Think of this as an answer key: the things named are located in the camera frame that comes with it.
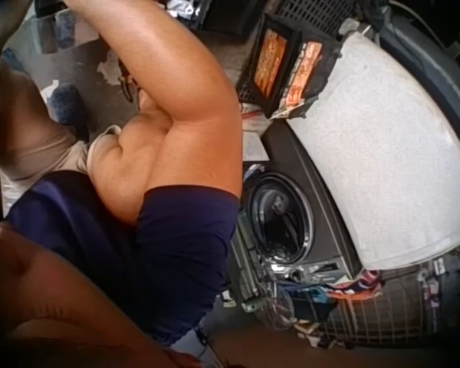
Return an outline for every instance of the person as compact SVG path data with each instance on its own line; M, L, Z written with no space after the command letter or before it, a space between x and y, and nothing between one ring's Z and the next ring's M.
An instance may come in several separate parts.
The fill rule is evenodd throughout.
M0 203L19 197L5 218L0 206L0 359L200 366L165 347L225 281L242 187L234 88L154 1L64 2L137 80L140 113L89 144L0 61ZM30 5L0 2L0 58Z

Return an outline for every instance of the white mat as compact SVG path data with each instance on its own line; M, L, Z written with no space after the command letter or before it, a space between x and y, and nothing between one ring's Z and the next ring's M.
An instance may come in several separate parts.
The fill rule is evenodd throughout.
M307 119L317 165L363 265L392 269L460 245L460 143L418 82L354 34Z

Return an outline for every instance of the blue cloth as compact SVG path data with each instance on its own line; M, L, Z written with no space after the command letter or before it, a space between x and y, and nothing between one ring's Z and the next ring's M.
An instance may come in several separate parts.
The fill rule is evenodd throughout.
M52 172L7 220L88 276L155 340L170 345L211 310L225 283L239 201L217 189L168 186L146 195L135 228L118 222L78 172Z

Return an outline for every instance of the washer door glass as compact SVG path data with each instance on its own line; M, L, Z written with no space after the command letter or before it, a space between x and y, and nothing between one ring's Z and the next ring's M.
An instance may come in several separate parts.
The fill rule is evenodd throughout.
M278 174L263 176L251 194L249 217L268 261L291 265L310 250L311 209L301 190Z

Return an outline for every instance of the khaki shorts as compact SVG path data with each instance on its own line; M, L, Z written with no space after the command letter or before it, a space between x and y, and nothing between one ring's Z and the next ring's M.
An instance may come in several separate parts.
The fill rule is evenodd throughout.
M77 171L88 175L95 149L106 135L120 135L119 126L110 126L92 144L78 140L64 128L58 135L50 136L27 149L10 152L2 161L2 201L4 214L42 176L62 170Z

